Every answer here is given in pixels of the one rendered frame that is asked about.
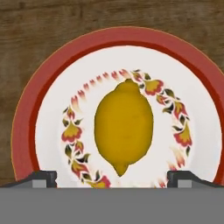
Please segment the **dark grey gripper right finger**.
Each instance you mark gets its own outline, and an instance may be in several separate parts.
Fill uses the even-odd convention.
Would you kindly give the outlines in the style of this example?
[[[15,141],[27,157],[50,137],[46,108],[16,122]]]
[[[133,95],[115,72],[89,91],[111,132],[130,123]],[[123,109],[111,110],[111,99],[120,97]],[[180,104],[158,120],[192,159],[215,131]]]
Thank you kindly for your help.
[[[223,188],[218,185],[198,178],[190,171],[168,171],[168,188]]]

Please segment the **red rimmed floral white plate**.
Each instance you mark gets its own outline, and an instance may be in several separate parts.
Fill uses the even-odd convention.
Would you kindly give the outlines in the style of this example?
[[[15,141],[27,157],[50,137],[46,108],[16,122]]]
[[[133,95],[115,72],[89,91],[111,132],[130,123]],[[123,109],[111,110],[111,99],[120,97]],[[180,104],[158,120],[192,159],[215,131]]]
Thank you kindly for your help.
[[[153,114],[146,155],[119,177],[95,143],[95,113],[118,84],[133,80]],[[167,185],[190,171],[224,186],[224,73],[202,52],[146,28],[95,31],[62,46],[31,77],[11,135],[16,179],[56,171],[60,187]]]

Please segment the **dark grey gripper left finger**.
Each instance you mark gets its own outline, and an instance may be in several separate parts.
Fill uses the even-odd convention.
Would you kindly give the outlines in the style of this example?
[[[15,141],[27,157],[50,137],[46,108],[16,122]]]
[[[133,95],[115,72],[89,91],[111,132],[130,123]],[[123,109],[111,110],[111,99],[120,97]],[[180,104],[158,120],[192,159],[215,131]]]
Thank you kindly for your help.
[[[34,171],[26,178],[3,185],[18,188],[56,188],[56,171]]]

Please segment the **yellow lemon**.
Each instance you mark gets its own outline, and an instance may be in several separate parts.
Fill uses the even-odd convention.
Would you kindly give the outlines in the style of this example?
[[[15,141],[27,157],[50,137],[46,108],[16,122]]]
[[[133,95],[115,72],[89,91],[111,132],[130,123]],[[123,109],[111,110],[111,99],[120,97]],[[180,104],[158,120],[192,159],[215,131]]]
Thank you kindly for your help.
[[[131,79],[118,84],[101,100],[94,116],[94,140],[119,177],[146,155],[153,123],[151,105]]]

